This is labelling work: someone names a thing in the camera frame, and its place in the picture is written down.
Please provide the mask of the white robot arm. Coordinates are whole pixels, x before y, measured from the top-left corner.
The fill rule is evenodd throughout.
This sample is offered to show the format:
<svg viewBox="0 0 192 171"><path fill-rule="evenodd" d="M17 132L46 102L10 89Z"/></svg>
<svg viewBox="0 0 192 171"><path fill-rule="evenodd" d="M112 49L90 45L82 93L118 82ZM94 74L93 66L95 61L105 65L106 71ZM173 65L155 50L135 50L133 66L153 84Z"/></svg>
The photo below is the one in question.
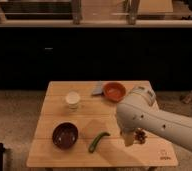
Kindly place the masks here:
<svg viewBox="0 0 192 171"><path fill-rule="evenodd" d="M134 144L138 128L192 152L192 118L153 108L155 92L134 87L116 106L116 121L126 146Z"/></svg>

